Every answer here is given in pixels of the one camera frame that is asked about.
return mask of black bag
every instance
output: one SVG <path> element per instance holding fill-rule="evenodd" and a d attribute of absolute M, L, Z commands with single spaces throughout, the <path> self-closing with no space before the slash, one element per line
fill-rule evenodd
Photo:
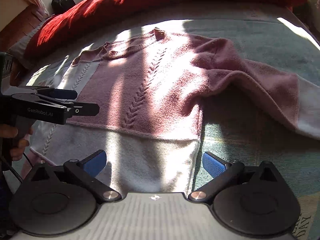
<path fill-rule="evenodd" d="M 54 14 L 63 14 L 75 5 L 74 0 L 52 0 L 51 2 Z"/>

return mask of black cable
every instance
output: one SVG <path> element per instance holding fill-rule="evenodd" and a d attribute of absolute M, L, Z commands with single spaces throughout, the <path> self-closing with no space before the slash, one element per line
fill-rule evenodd
<path fill-rule="evenodd" d="M 18 181 L 20 181 L 20 183 L 22 183 L 22 182 L 23 182 L 23 179 L 22 179 L 22 177 L 19 175 L 19 173 L 17 173 L 16 170 L 15 170 L 14 168 L 12 168 L 12 166 L 5 160 L 5 158 L 4 158 L 2 155 L 0 155 L 0 159 L 1 159 L 1 161 L 2 161 L 5 165 L 7 165 L 8 169 L 13 173 L 14 176 L 16 176 L 16 178 L 18 179 Z"/>
<path fill-rule="evenodd" d="M 25 153 L 23 153 L 24 157 L 27 159 L 28 163 L 30 164 L 30 166 L 33 168 L 33 165 L 31 163 L 31 161 L 29 160 L 29 158 L 27 157 L 27 155 Z"/>

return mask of gray ribbed panel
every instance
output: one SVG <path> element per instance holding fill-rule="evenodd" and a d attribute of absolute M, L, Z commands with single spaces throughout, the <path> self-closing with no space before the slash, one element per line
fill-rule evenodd
<path fill-rule="evenodd" d="M 81 229 L 59 237 L 39 238 L 19 233 L 12 240 L 245 240 L 224 227 L 204 204 L 187 201 L 181 193 L 129 193 L 117 203 L 102 205 Z M 274 240 L 294 240 L 286 235 Z"/>

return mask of ribbed neckline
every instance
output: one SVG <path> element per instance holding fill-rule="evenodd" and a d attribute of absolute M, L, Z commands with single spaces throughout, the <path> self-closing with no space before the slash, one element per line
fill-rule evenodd
<path fill-rule="evenodd" d="M 145 33 L 125 41 L 115 41 L 112 43 L 106 43 L 102 50 L 100 51 L 100 56 L 107 60 L 114 60 L 119 58 L 128 57 L 148 46 L 155 43 L 156 41 L 163 40 L 166 37 L 165 31 L 162 31 L 158 28 L 154 28 L 151 32 Z M 123 50 L 114 50 L 113 48 L 125 44 L 131 44 L 137 39 L 144 40 L 143 44 L 133 45 L 126 47 Z"/>

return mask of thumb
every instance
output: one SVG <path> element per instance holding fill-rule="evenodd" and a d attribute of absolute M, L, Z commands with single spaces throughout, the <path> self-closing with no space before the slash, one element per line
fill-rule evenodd
<path fill-rule="evenodd" d="M 14 138 L 18 134 L 16 127 L 9 126 L 7 124 L 0 124 L 0 137 L 2 138 Z"/>

